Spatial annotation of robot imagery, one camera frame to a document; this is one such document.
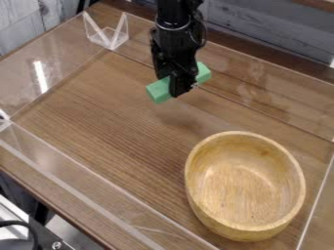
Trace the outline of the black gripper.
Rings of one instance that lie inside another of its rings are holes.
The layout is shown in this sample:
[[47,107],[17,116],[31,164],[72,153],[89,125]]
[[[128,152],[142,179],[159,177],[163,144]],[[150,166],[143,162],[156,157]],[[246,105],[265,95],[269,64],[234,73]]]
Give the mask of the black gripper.
[[155,20],[150,30],[150,46],[158,79],[170,75],[170,94],[178,98],[195,84],[195,54],[206,43],[206,27],[200,20],[170,23]]

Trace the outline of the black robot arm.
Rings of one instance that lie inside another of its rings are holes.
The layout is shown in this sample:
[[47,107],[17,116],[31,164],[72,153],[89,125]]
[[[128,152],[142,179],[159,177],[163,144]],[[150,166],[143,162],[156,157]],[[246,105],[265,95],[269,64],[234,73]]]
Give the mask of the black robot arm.
[[195,55],[206,45],[206,27],[199,6],[204,0],[156,0],[150,49],[155,75],[170,78],[172,98],[186,94],[199,74]]

